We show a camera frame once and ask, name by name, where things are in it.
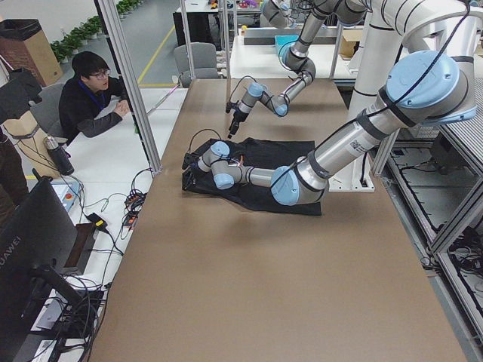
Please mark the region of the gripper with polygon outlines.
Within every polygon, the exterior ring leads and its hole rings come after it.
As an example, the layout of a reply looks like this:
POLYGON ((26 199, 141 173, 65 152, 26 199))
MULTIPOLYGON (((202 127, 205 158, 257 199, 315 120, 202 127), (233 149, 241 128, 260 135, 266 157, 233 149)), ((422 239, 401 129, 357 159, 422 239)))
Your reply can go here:
POLYGON ((228 133, 228 138, 232 138, 235 136, 239 129, 239 123, 244 122, 246 118, 248 117, 248 113, 243 112, 240 109, 236 109, 233 113, 233 120, 229 126, 229 133, 228 133))
POLYGON ((184 180, 185 181, 196 181, 198 176, 198 164, 196 162, 189 163, 184 170, 184 180))

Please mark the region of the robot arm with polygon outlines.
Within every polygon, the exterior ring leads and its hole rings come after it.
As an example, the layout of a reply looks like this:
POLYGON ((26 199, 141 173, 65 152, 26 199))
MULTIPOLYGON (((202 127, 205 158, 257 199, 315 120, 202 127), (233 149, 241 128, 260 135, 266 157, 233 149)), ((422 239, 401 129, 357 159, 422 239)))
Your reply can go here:
POLYGON ((297 40, 281 54, 294 82, 275 95, 258 82, 226 109, 234 135, 257 103, 278 116, 315 80, 308 50, 326 17, 354 26, 364 15, 367 38, 356 83, 369 105, 306 156, 274 170, 233 164, 229 147, 216 141, 183 162, 183 188, 200 174, 212 175, 221 190, 236 184, 267 187, 283 205, 313 204, 329 189, 330 178, 385 138, 421 123, 444 124, 475 116, 473 54, 482 29, 482 10, 468 1, 314 1, 297 40))
POLYGON ((315 80, 316 67, 308 53, 325 19, 335 14, 343 25, 354 26, 362 20, 366 11, 367 7, 360 1, 313 1, 297 40, 279 51, 282 65, 296 73, 297 77, 278 95, 269 91, 266 85, 253 81, 240 100, 235 103, 229 101, 226 112, 232 112, 233 118, 228 137, 236 134, 239 125, 246 120, 256 103, 262 103, 278 117, 286 116, 290 102, 315 80))

